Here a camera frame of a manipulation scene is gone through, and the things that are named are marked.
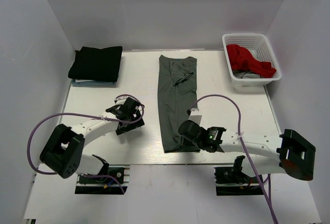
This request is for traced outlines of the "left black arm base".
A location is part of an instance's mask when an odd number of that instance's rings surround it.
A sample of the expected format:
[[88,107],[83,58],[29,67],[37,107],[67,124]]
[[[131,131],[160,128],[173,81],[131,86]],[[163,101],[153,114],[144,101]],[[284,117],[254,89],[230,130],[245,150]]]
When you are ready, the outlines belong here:
[[110,166],[107,177],[91,178],[78,175],[76,195],[124,195],[127,191],[130,167]]

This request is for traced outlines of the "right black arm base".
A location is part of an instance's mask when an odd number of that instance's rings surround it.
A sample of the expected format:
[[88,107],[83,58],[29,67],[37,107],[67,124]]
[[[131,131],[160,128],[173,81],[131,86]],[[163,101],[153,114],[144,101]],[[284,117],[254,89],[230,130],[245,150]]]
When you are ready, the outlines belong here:
[[256,177],[232,171],[232,167],[214,167],[214,177],[217,196],[263,195]]

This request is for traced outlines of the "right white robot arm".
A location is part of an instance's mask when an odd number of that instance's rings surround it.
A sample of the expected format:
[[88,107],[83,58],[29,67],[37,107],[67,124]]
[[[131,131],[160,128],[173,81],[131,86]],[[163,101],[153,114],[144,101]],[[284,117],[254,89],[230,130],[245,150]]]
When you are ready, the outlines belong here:
[[205,129],[192,120],[184,121],[178,132],[199,149],[215,153],[241,152],[245,159],[233,168],[233,177],[245,182],[259,174],[285,173],[295,179],[311,181],[314,177],[316,147],[298,132],[283,134],[237,134],[223,127]]

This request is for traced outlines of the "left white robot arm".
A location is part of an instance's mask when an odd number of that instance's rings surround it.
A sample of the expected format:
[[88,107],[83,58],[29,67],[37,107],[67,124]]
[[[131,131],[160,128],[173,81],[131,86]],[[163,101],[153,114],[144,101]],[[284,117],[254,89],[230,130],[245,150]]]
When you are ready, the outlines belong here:
[[83,154],[84,147],[107,133],[121,135],[144,125],[142,105],[135,98],[121,96],[115,105],[87,122],[56,126],[40,154],[40,160],[63,179],[73,174],[91,175],[97,182],[108,179],[109,164],[97,155]]

